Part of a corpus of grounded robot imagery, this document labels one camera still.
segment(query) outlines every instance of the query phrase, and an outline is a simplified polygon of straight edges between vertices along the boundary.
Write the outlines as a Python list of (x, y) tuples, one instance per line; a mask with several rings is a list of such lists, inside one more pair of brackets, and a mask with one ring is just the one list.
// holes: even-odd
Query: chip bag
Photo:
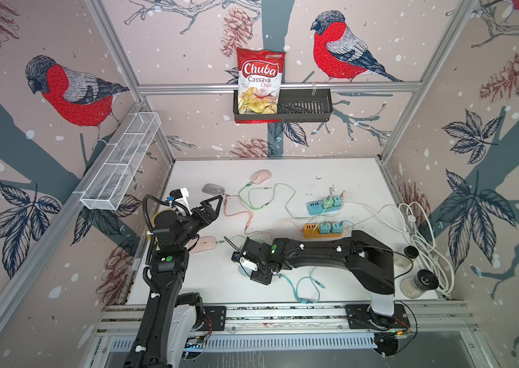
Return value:
[(284, 70), (284, 52), (237, 49), (240, 114), (276, 114)]

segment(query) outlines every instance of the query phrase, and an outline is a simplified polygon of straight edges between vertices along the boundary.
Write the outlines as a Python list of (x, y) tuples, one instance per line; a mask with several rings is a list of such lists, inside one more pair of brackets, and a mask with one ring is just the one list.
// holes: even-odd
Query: blue power strip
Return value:
[(330, 207), (328, 207), (324, 210), (323, 210), (324, 201), (310, 202), (309, 204), (307, 204), (308, 214), (310, 216), (316, 216), (316, 215), (320, 215), (322, 213), (340, 210), (341, 206), (343, 205), (343, 200), (341, 199), (341, 197), (333, 197), (332, 199), (333, 199), (332, 205), (330, 205)]

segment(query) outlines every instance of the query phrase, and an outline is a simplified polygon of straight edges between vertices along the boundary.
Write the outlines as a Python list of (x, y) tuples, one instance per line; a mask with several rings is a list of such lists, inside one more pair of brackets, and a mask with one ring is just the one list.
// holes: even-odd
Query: gray computer mouse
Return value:
[(203, 193), (210, 194), (213, 197), (216, 195), (223, 195), (225, 194), (225, 188), (216, 184), (208, 183), (204, 185)]

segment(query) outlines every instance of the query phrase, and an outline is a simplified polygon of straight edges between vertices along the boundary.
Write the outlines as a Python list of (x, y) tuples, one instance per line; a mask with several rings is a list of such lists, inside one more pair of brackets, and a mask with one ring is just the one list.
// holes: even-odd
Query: bird head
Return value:
[(336, 22), (345, 22), (345, 17), (340, 11), (328, 10), (320, 13), (319, 16), (315, 18), (311, 30), (320, 36), (331, 24)]
[(33, 93), (41, 91), (49, 93), (49, 83), (47, 82), (47, 72), (56, 62), (45, 55), (35, 56), (28, 64), (25, 70), (29, 87)]

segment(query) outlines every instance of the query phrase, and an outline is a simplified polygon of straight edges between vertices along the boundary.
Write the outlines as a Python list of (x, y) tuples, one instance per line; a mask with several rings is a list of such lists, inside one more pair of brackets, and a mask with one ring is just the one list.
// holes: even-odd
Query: black metal basket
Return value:
[(235, 121), (279, 120), (281, 122), (327, 122), (331, 118), (333, 105), (329, 89), (280, 90), (277, 114), (240, 114), (237, 90), (233, 93), (233, 115)]

